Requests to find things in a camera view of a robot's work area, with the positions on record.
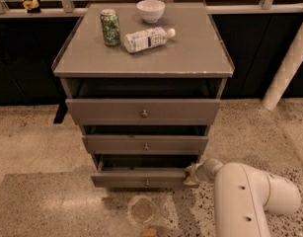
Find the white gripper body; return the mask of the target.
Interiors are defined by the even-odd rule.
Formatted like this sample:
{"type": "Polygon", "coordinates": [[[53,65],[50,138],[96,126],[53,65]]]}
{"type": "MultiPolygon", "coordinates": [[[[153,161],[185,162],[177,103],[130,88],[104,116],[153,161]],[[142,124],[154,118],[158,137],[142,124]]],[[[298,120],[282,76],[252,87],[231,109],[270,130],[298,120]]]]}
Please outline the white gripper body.
{"type": "Polygon", "coordinates": [[[203,164],[192,164],[190,166],[189,177],[196,184],[211,182],[211,178],[208,176],[203,164]]]}

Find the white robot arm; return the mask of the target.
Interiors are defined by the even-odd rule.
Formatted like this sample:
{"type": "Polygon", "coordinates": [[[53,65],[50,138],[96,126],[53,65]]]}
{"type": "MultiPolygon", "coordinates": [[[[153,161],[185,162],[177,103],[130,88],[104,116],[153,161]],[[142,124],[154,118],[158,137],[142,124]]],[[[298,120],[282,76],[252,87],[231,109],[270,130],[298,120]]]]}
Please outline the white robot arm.
{"type": "Polygon", "coordinates": [[[301,205],[290,180],[242,163],[209,158],[186,172],[186,185],[214,184],[216,237],[270,237],[265,215],[291,215],[301,205]]]}

